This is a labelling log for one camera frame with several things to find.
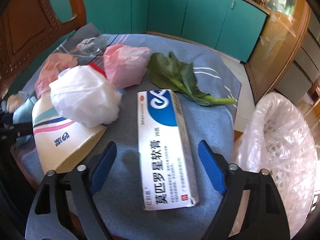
tiled floor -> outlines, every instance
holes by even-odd
[[[224,54],[220,55],[225,65],[233,72],[233,74],[242,84],[234,130],[243,132],[247,123],[251,120],[252,113],[255,109],[248,76],[244,70],[244,66],[241,63]]]

wooden chair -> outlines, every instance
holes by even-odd
[[[58,38],[86,24],[83,0],[69,0],[72,18],[62,23],[49,0],[11,0],[0,16],[0,98],[16,76]]]

barcode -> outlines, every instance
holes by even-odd
[[[183,116],[178,97],[174,93],[172,93],[172,95],[173,95],[172,97],[173,97],[174,104],[176,106],[176,113],[180,116]]]

metal screw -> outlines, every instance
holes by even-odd
[[[263,175],[269,175],[269,171],[268,171],[267,169],[262,169],[262,170],[261,170],[261,173],[262,173]]]
[[[56,172],[55,172],[54,170],[49,170],[49,171],[47,172],[47,176],[48,176],[48,177],[51,177],[51,176],[53,176],[55,173],[56,173]]]
[[[238,169],[238,165],[237,164],[234,164],[234,163],[231,163],[229,165],[229,169],[232,170],[232,171],[236,171]]]
[[[77,167],[77,171],[84,171],[86,168],[87,168],[87,166],[85,166],[85,165],[79,165]]]

leafy green vegetable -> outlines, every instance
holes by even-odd
[[[153,53],[147,66],[150,81],[162,89],[181,92],[201,106],[234,104],[233,98],[214,98],[201,92],[193,72],[193,63],[179,61],[172,51],[168,57]]]

